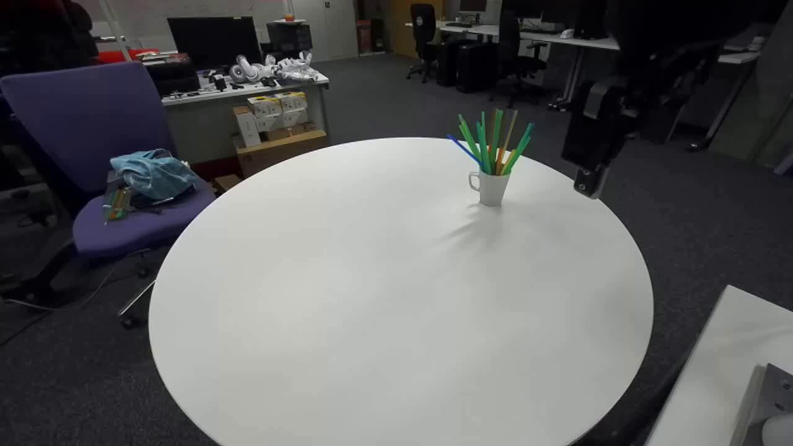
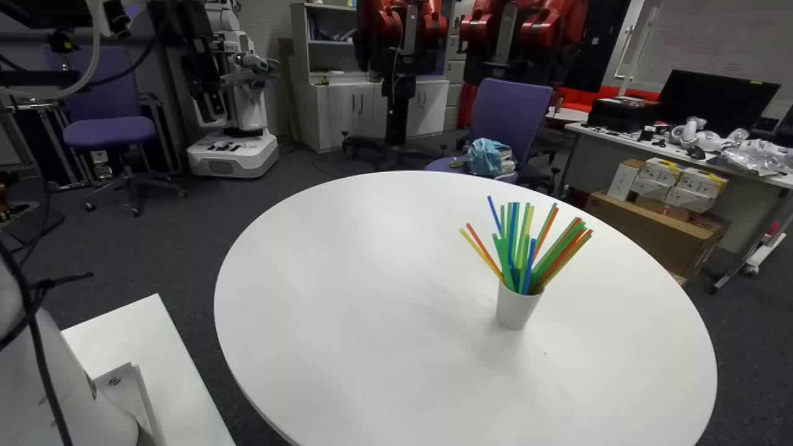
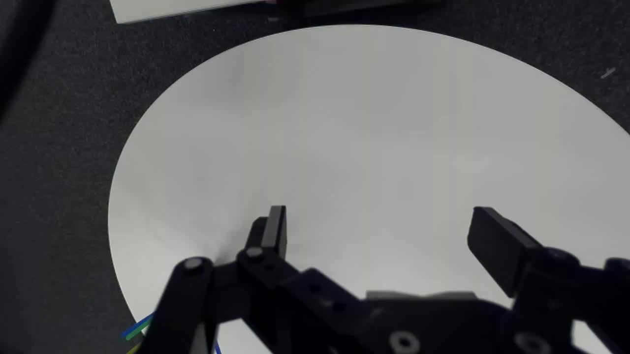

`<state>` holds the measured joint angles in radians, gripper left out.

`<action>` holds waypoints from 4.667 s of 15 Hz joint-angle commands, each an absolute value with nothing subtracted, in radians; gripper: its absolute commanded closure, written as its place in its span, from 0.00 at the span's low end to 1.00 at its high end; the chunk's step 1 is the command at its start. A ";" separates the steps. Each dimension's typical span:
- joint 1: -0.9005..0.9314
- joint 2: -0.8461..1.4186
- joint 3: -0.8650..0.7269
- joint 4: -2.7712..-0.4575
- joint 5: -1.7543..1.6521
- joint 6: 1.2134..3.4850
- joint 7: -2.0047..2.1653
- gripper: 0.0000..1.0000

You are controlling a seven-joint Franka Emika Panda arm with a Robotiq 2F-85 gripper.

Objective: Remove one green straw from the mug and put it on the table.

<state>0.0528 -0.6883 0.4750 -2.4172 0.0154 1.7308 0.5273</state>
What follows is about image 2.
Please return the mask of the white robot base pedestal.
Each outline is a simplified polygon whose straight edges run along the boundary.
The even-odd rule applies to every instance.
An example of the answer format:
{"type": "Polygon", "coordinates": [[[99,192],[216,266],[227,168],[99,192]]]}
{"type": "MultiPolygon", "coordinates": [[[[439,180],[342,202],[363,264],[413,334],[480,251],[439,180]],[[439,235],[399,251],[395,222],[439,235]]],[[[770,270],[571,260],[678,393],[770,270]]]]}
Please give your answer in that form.
{"type": "Polygon", "coordinates": [[[206,136],[185,149],[192,177],[259,180],[276,162],[264,88],[276,63],[243,31],[236,0],[177,0],[180,68],[206,136]]]}

